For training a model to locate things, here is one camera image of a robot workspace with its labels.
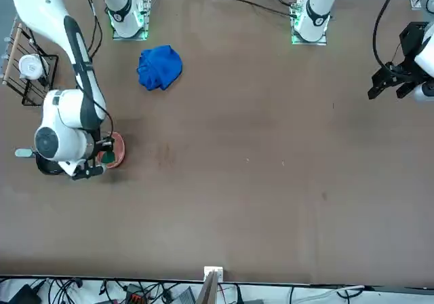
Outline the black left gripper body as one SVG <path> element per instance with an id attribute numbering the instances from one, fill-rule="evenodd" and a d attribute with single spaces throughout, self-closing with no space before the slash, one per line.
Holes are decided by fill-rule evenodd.
<path id="1" fill-rule="evenodd" d="M 391 66 L 394 80 L 416 81 L 428 77 L 428 74 L 415 62 L 428 26 L 428 22 L 410 22 L 399 34 L 404 60 Z"/>

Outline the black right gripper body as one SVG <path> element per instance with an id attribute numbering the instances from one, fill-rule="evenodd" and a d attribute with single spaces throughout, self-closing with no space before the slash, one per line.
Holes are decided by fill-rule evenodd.
<path id="1" fill-rule="evenodd" d="M 94 133 L 94 154 L 99 152 L 113 151 L 114 138 L 110 134 Z"/>

